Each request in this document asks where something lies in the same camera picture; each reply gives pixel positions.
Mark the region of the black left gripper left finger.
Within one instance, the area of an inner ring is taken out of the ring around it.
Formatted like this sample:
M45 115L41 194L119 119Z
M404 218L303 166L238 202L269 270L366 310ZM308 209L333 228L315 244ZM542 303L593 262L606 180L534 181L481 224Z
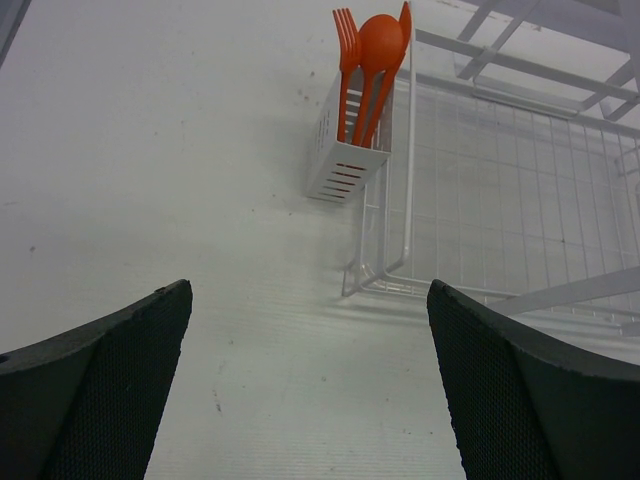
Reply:
M192 302L181 279L2 354L2 478L144 478Z

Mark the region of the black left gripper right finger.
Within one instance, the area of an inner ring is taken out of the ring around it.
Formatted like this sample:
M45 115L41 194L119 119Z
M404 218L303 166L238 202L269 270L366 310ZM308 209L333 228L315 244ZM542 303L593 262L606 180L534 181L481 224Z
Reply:
M426 300L469 479L636 479L639 368L432 282Z

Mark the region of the white cutlery caddy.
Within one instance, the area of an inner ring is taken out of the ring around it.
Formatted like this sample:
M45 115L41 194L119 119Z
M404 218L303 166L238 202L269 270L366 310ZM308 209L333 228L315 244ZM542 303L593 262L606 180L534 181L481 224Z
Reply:
M363 76L357 70L347 90L346 141L337 140L341 76L337 75L314 125L307 148L305 194L310 198L347 203L390 158L394 95L389 94L369 148L355 146L351 137L357 120Z

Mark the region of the orange plastic fork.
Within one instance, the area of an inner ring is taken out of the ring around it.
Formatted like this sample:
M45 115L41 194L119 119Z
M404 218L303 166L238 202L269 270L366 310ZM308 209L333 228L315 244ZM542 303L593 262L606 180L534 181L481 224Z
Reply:
M351 76L359 67L361 41L349 8L332 11L340 47L339 70L341 73L337 140L346 142L346 102Z

